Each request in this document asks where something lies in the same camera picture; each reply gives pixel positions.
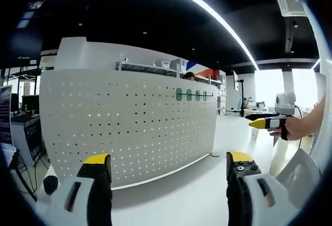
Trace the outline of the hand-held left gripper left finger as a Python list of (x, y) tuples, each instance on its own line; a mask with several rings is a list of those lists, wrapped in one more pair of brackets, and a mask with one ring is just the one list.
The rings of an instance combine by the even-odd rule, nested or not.
[(89, 156), (50, 196), (48, 225), (112, 225), (110, 155)]

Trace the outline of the person's right hand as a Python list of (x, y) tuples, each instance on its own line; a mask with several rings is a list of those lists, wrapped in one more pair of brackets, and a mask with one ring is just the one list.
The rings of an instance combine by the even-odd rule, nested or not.
[(305, 133), (304, 119), (296, 117), (287, 117), (283, 128), (277, 128), (270, 136), (279, 136), (283, 140), (298, 140), (304, 136)]

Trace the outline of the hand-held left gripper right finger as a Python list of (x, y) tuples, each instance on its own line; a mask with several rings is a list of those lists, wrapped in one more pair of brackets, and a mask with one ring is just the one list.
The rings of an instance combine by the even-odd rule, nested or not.
[(226, 159), (228, 224), (288, 225), (298, 209), (287, 189), (246, 153), (229, 151)]

